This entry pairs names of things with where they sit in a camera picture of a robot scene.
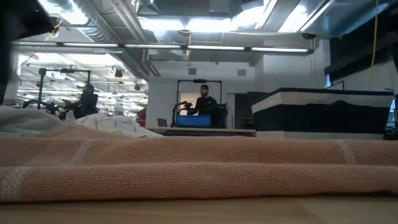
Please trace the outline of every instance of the person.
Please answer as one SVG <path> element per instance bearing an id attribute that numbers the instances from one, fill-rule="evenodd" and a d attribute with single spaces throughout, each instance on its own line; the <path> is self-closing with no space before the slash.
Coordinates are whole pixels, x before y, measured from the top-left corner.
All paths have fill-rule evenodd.
<path id="1" fill-rule="evenodd" d="M 64 100 L 67 104 L 67 109 L 73 110 L 73 115 L 76 119 L 98 113 L 98 108 L 96 107 L 97 101 L 98 95 L 94 94 L 94 86 L 90 84 L 84 86 L 83 93 L 80 95 L 80 99 L 77 102 L 72 103 Z"/>
<path id="2" fill-rule="evenodd" d="M 210 115 L 211 107 L 217 105 L 217 101 L 209 95 L 209 86 L 202 85 L 200 87 L 201 97 L 197 99 L 195 108 L 189 115 L 198 113 L 198 115 Z"/>

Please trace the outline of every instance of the black frame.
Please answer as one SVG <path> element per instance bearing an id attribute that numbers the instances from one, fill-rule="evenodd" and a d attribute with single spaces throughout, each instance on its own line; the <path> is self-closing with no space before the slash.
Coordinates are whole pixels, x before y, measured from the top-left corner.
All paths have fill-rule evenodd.
<path id="1" fill-rule="evenodd" d="M 86 72 L 87 73 L 87 84 L 90 84 L 91 80 L 91 70 L 76 70 L 76 69 L 69 69 L 69 68 L 62 68 L 62 69 L 46 69 L 40 68 L 39 75 L 40 75 L 40 82 L 39 82 L 39 96 L 37 98 L 37 109 L 40 109 L 42 104 L 42 96 L 43 96 L 43 84 L 44 84 L 44 76 L 47 72 L 61 72 L 61 73 L 74 73 L 74 72 Z"/>
<path id="2" fill-rule="evenodd" d="M 221 85 L 220 87 L 220 104 L 223 102 L 223 81 L 221 80 L 177 80 L 177 99 L 175 104 L 179 104 L 178 102 L 178 94 L 180 93 L 180 82 L 193 82 L 193 83 L 207 83 L 207 82 L 215 82 Z"/>

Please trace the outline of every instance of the fluorescent light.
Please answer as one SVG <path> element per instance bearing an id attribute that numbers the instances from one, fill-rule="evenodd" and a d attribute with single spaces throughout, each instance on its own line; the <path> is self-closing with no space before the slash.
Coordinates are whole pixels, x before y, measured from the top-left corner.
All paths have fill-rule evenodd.
<path id="1" fill-rule="evenodd" d="M 254 51 L 254 52 L 307 53 L 308 49 L 284 49 L 284 48 L 272 48 L 272 47 L 252 47 L 251 51 Z"/>
<path id="2" fill-rule="evenodd" d="M 18 90 L 21 93 L 38 93 L 38 90 Z M 42 93 L 56 93 L 56 94 L 75 94 L 81 91 L 62 91 L 62 90 L 43 90 Z"/>
<path id="3" fill-rule="evenodd" d="M 267 19 L 269 15 L 271 15 L 272 10 L 274 10 L 276 3 L 278 0 L 264 0 L 264 5 L 267 4 L 264 13 L 260 17 L 260 19 L 257 21 L 256 24 L 256 29 L 262 29 L 264 24 L 267 22 Z"/>
<path id="4" fill-rule="evenodd" d="M 14 45 L 19 45 L 19 46 L 48 46 L 48 47 L 53 47 L 57 46 L 57 43 L 55 42 L 32 42 L 32 41 L 13 41 L 12 44 Z"/>
<path id="5" fill-rule="evenodd" d="M 181 49 L 179 45 L 167 44 L 126 44 L 126 48 L 139 48 L 139 49 Z"/>
<path id="6" fill-rule="evenodd" d="M 262 16 L 265 10 L 264 6 L 253 7 L 239 13 L 233 17 L 229 26 L 230 30 L 252 29 L 256 25 L 257 20 Z"/>
<path id="7" fill-rule="evenodd" d="M 122 63 L 110 54 L 93 55 L 93 54 L 66 54 L 70 59 L 77 61 L 79 64 L 84 65 L 102 65 L 105 67 L 112 67 L 115 65 L 122 65 Z"/>
<path id="8" fill-rule="evenodd" d="M 154 32 L 184 29 L 184 25 L 179 19 L 149 19 L 145 17 L 138 17 L 138 19 L 143 29 Z"/>
<path id="9" fill-rule="evenodd" d="M 307 20 L 307 8 L 302 5 L 298 5 L 287 17 L 278 32 L 297 32 Z"/>
<path id="10" fill-rule="evenodd" d="M 192 32 L 227 32 L 231 19 L 192 19 L 187 30 Z"/>
<path id="11" fill-rule="evenodd" d="M 94 44 L 94 43 L 64 43 L 66 47 L 98 47 L 98 48 L 107 48 L 107 47 L 118 47 L 117 44 Z"/>
<path id="12" fill-rule="evenodd" d="M 38 93 L 39 90 L 18 90 L 21 93 Z M 81 91 L 63 91 L 63 90 L 43 90 L 42 93 L 53 93 L 53 94 L 81 94 Z M 111 92 L 95 92 L 98 96 L 117 97 L 117 96 L 146 96 L 145 93 L 116 93 Z"/>
<path id="13" fill-rule="evenodd" d="M 75 80 L 74 78 L 65 76 L 65 78 L 69 78 L 70 80 L 57 80 L 57 79 L 45 79 L 44 82 L 58 82 L 58 83 L 76 83 L 76 82 L 87 82 L 86 80 Z M 39 82 L 39 79 L 20 79 L 21 82 Z M 90 83 L 99 83 L 99 84 L 133 84 L 134 82 L 122 82 L 122 81 L 90 81 Z"/>
<path id="14" fill-rule="evenodd" d="M 188 49 L 193 49 L 193 50 L 244 50 L 244 47 L 188 45 Z"/>
<path id="15" fill-rule="evenodd" d="M 29 94 L 26 94 L 25 96 L 22 96 L 22 95 L 20 95 L 20 94 L 17 94 L 17 96 L 23 97 L 23 98 L 27 98 L 27 99 L 36 99 L 35 96 L 29 95 Z"/>
<path id="16" fill-rule="evenodd" d="M 328 8 L 334 3 L 335 0 L 329 0 L 308 22 L 301 27 L 300 31 L 305 31 L 310 25 L 312 25 Z"/>
<path id="17" fill-rule="evenodd" d="M 73 25 L 85 25 L 88 22 L 88 17 L 73 1 L 67 1 L 68 10 L 62 9 L 58 4 L 49 0 L 39 0 L 39 3 L 49 14 L 59 14 Z"/>

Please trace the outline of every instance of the blue bin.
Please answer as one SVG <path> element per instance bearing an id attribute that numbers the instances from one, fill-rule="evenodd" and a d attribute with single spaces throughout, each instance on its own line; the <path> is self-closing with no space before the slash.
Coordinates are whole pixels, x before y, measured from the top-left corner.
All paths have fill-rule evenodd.
<path id="1" fill-rule="evenodd" d="M 177 127 L 207 128 L 207 127 L 211 126 L 211 116 L 210 115 L 199 115 L 199 116 L 177 115 L 176 126 Z"/>

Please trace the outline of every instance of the wooden table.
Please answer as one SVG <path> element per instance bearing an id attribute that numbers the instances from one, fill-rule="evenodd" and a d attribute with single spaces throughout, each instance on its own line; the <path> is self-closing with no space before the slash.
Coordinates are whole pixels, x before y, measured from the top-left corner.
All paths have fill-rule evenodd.
<path id="1" fill-rule="evenodd" d="M 0 205 L 0 223 L 398 223 L 398 198 L 263 197 Z"/>
<path id="2" fill-rule="evenodd" d="M 146 129 L 164 136 L 247 136 L 255 137 L 256 130 L 217 129 L 217 128 L 168 128 L 146 127 Z"/>

